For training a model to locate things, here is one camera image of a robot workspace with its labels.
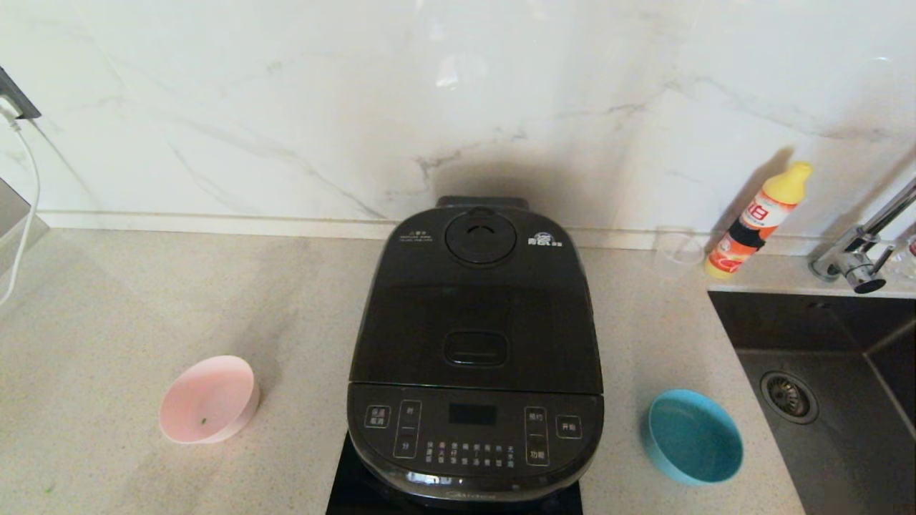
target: sink drain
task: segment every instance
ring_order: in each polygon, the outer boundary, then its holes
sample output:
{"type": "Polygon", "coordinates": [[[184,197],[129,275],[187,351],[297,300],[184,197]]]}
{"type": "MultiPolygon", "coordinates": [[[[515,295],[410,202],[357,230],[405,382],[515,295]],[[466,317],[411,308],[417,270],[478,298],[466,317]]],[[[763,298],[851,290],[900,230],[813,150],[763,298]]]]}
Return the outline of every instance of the sink drain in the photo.
{"type": "Polygon", "coordinates": [[[817,399],[804,384],[785,372],[768,372],[760,380],[763,399],[780,417],[794,423],[811,423],[817,418],[817,399]]]}

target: chrome faucet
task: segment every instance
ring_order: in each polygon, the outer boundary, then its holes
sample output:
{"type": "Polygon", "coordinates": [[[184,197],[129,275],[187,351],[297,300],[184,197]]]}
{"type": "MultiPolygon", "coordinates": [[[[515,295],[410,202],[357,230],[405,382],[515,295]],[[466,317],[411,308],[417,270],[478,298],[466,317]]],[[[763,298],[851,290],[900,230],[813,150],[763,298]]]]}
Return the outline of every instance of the chrome faucet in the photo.
{"type": "Polygon", "coordinates": [[[906,211],[913,202],[916,202],[916,179],[910,181],[897,196],[872,216],[871,220],[851,227],[826,252],[814,257],[808,263],[808,268],[814,275],[826,281],[835,281],[842,275],[856,293],[879,290],[887,283],[879,272],[890,258],[894,246],[888,246],[874,263],[866,252],[881,241],[878,233],[906,211]]]}

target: wall outlet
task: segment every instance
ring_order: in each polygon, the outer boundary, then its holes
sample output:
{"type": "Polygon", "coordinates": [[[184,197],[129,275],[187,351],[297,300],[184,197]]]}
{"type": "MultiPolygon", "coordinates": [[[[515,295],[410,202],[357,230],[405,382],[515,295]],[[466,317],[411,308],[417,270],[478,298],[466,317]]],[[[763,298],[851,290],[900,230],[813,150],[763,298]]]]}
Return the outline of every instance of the wall outlet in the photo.
{"type": "Polygon", "coordinates": [[[22,90],[16,86],[16,83],[6,74],[3,68],[0,68],[0,97],[5,97],[6,100],[19,109],[22,114],[17,116],[17,119],[27,120],[41,116],[41,112],[28,100],[26,94],[22,93],[22,90]]]}

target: speckled countertop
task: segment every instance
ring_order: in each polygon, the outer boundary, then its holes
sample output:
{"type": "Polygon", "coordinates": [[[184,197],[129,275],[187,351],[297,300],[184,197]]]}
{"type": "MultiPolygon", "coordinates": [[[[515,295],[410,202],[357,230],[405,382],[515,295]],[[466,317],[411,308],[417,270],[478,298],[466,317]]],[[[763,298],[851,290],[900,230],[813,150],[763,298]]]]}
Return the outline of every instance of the speckled countertop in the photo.
{"type": "MultiPolygon", "coordinates": [[[[321,514],[346,431],[347,374],[381,241],[53,230],[0,308],[0,513],[321,514]],[[235,354],[264,396],[251,424],[179,446],[158,404],[184,368],[235,354]]],[[[708,289],[846,294],[798,257],[732,283],[659,279],[648,252],[582,249],[605,378],[588,514],[803,513],[708,289]],[[721,403],[738,475],[691,488],[644,456],[638,420],[665,389],[721,403]]],[[[883,295],[912,297],[891,282],[883,295]]]]}

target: teal bowl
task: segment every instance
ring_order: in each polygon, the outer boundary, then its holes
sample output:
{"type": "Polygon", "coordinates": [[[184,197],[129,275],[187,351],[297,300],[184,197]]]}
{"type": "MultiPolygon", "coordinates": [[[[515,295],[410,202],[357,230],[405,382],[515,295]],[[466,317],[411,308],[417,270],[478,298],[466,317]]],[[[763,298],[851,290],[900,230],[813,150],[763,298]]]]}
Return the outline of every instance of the teal bowl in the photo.
{"type": "Polygon", "coordinates": [[[688,485],[726,481],[744,457],[741,434],[728,413],[689,389],[655,398],[642,423],[642,443],[655,466],[688,485]]]}

